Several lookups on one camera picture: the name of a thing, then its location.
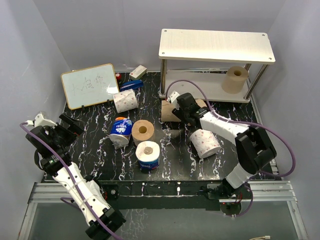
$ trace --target whiteboard eraser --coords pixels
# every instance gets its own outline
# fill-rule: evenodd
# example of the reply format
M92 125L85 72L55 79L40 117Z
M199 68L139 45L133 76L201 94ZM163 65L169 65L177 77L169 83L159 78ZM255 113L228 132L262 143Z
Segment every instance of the whiteboard eraser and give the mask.
M129 77L130 79L137 80L140 79L143 75L145 75L146 72L147 68L140 65L129 74Z

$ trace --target shelf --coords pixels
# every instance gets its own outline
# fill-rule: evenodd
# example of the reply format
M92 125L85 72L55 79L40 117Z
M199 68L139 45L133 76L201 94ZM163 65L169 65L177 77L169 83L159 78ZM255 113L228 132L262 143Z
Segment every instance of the shelf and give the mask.
M267 64L275 62L263 32L163 29L160 59Z
M244 96L248 91L248 85L245 83L241 92L237 94L229 94L225 92L221 87L225 76L225 74L220 73L183 72L168 70L165 76L165 90L167 90L167 87L173 81L179 79L191 80L204 91L205 95L210 101L248 103L250 100L244 99ZM201 92L189 82L180 81L175 83L170 88L169 94L172 91L177 91L179 94L191 93L195 99L204 99Z

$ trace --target gray floor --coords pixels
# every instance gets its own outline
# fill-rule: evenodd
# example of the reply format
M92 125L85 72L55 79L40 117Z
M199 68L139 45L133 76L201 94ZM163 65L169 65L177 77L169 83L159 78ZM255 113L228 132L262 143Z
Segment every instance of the gray floor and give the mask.
M116 233L124 240L297 240L286 202L254 202L236 219L204 209L130 209ZM29 240L89 240L81 212L63 203L39 203Z

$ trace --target marble tabletop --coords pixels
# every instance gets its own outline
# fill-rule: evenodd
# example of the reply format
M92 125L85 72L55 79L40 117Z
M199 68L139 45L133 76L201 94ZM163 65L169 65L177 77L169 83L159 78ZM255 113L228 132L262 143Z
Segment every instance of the marble tabletop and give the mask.
M121 75L125 82L129 81L128 73ZM136 109L117 113L113 103L88 106L84 110L65 107L64 113L84 122L85 132L69 150L81 174L91 174L99 181L222 180L229 174L238 163L236 147L215 134L222 149L208 158L200 159L189 139L194 127L178 122L161 122L160 73L148 72L142 80L144 86L135 91L139 103ZM257 121L251 103L211 102L211 105L217 113L227 118ZM151 171L140 169L132 138L129 146L114 148L109 134L116 117L130 118L133 122L148 120L154 125L156 142L160 145L158 168ZM264 170L272 172L269 164ZM45 175L43 181L51 179ZM274 178L259 174L255 179Z

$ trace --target whiteboard frame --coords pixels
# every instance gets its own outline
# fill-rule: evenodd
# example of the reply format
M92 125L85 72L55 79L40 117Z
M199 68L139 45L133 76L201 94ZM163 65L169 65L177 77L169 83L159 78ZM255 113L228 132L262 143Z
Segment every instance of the whiteboard frame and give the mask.
M62 79L62 76L63 76L64 74L71 74L71 73L74 73L74 72L79 72L79 71L83 71L83 70L87 70L87 69L94 69L94 68L103 67L103 66L106 66L106 65L111 65L111 67L112 67L113 74L114 74L114 79L115 79L115 84L116 84L116 87L118 88L118 93L119 93L119 92L120 92L120 89L119 89L118 81L117 81L117 78L116 78L115 68L114 68L114 66L113 66L111 63L102 64L102 65L98 65L98 66L91 66L91 67L87 67L87 68L83 68L83 69L79 69L79 70L68 71L68 72L64 72L64 73L62 73L62 74L60 75L61 82L62 82L62 87L63 87L63 91L64 91L64 95L65 95L65 98L66 98L66 103L67 103L68 108L69 108L70 110L81 109L82 106L80 106L80 107L75 107L75 108L70 108L70 106L69 106L69 101L68 101L68 96L67 96L67 92L66 92L66 89L65 89L65 85L64 85L64 81L63 81L63 79ZM84 107L89 107L89 106L93 106L93 105L97 105L97 104L103 104L103 103L106 103L106 102L107 102L107 101L101 101L101 102L97 102L97 103L94 103L94 104L84 105Z

